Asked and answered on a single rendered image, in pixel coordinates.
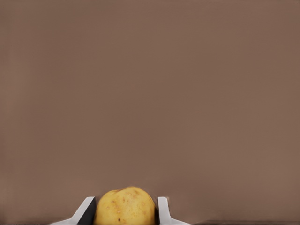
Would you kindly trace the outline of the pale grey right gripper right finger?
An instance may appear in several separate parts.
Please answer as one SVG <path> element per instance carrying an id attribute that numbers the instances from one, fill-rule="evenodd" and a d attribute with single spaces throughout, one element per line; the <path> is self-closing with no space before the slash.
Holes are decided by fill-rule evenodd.
<path id="1" fill-rule="evenodd" d="M 190 225 L 171 217 L 167 197 L 158 197 L 158 214 L 160 225 Z"/>

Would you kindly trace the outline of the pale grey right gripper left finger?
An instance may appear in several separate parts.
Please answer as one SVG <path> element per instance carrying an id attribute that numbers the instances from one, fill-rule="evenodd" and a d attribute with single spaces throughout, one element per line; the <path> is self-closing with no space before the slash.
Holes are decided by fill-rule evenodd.
<path id="1" fill-rule="evenodd" d="M 96 212 L 96 198 L 86 197 L 71 218 L 50 225 L 93 225 Z"/>

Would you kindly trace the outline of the yellow potato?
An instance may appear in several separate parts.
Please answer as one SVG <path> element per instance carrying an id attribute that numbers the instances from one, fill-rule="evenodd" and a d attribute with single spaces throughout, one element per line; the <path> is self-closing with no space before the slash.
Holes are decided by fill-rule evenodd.
<path id="1" fill-rule="evenodd" d="M 97 205 L 94 225 L 155 225 L 156 206 L 139 187 L 112 190 Z"/>

